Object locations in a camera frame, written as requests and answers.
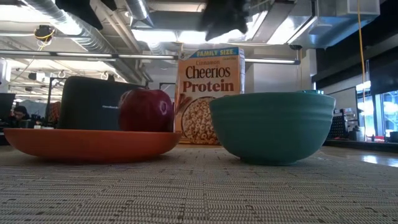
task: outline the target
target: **cereal box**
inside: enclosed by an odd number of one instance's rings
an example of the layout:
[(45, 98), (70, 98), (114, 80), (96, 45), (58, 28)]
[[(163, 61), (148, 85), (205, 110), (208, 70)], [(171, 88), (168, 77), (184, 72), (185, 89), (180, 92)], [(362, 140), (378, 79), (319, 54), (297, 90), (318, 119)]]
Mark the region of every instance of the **cereal box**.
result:
[(244, 92), (244, 52), (239, 47), (183, 51), (178, 56), (175, 131), (181, 143), (219, 144), (209, 102)]

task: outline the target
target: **textured table surface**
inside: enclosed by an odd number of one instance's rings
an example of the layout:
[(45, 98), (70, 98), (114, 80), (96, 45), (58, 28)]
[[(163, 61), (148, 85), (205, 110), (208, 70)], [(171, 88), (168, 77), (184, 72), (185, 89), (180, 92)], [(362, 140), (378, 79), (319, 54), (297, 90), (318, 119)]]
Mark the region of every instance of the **textured table surface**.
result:
[(293, 166), (224, 149), (135, 164), (0, 158), (0, 223), (394, 223), (398, 168), (321, 152)]

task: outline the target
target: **teal bowl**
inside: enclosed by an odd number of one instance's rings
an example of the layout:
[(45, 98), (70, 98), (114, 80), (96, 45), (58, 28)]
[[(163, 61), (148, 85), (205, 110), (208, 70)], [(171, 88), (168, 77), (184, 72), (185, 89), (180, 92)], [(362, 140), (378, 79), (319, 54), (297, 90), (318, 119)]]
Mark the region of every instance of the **teal bowl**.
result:
[(336, 100), (321, 94), (249, 93), (210, 102), (217, 138), (242, 161), (289, 165), (314, 154), (328, 136)]

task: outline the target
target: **apple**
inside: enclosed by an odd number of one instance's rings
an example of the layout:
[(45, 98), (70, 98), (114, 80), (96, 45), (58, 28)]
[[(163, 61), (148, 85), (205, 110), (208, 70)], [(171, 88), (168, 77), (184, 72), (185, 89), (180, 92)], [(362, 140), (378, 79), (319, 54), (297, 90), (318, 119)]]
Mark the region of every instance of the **apple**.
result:
[(127, 91), (121, 96), (119, 111), (119, 127), (123, 131), (174, 131), (172, 101), (162, 90)]

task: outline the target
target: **orange plate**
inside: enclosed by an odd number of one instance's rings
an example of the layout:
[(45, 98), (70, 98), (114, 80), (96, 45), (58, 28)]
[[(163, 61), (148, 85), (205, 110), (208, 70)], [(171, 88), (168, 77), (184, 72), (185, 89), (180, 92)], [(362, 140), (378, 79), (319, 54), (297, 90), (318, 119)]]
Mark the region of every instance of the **orange plate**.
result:
[(46, 159), (131, 162), (172, 150), (179, 133), (91, 131), (66, 129), (4, 129), (16, 149)]

